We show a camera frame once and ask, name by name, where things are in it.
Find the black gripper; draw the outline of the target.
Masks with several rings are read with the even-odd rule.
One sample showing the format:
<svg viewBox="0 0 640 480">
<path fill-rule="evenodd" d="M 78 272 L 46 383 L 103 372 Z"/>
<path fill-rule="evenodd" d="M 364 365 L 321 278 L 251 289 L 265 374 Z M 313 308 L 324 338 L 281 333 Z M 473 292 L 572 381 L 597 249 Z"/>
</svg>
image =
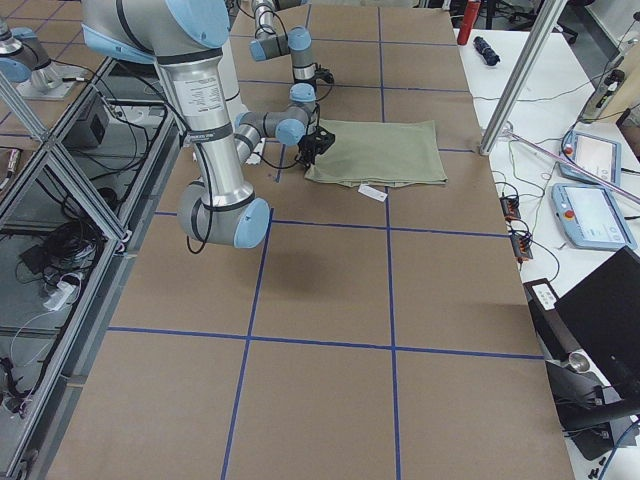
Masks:
<svg viewBox="0 0 640 480">
<path fill-rule="evenodd" d="M 305 169 L 309 169 L 318 155 L 324 154 L 335 142 L 335 135 L 324 127 L 315 128 L 313 133 L 298 142 L 298 159 Z"/>
<path fill-rule="evenodd" d="M 334 84 L 334 76 L 330 69 L 322 67 L 316 63 L 314 65 L 314 75 L 312 83 L 317 85 L 318 82 L 323 82 L 326 85 Z"/>
</svg>

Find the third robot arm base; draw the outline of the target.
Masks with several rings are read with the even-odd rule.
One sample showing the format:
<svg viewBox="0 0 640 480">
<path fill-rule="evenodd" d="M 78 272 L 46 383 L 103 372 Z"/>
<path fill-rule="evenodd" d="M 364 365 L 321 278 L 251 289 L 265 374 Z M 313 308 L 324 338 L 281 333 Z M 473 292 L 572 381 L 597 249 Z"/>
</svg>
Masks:
<svg viewBox="0 0 640 480">
<path fill-rule="evenodd" d="M 17 85 L 20 95 L 31 100 L 61 100 L 85 79 L 82 67 L 56 65 L 35 32 L 27 27 L 10 28 L 1 18 L 1 73 Z"/>
</svg>

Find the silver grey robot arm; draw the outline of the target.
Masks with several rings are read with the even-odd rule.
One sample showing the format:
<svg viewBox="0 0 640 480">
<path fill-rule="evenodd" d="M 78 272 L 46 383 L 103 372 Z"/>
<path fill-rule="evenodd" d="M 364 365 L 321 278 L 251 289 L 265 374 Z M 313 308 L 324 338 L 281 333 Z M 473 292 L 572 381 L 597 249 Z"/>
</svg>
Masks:
<svg viewBox="0 0 640 480">
<path fill-rule="evenodd" d="M 299 149 L 309 167 L 334 143 L 321 126 L 316 82 L 334 82 L 315 62 L 304 27 L 277 32 L 273 21 L 293 1 L 254 1 L 250 53 L 264 61 L 288 55 L 294 84 L 281 112 L 246 112 L 232 119 L 219 75 L 231 30 L 223 1 L 85 1 L 83 35 L 92 50 L 117 60 L 155 67 L 159 97 L 177 118 L 194 148 L 201 176 L 181 197 L 180 225 L 187 237 L 238 249 L 257 246 L 269 227 L 268 203 L 245 180 L 243 163 L 261 140 Z"/>
<path fill-rule="evenodd" d="M 334 85 L 329 69 L 315 61 L 312 37 L 304 26 L 287 30 L 279 12 L 306 4 L 306 1 L 251 1 L 254 19 L 254 39 L 250 53 L 256 62 L 289 56 L 295 84 L 305 83 L 317 89 L 317 82 Z"/>
</svg>

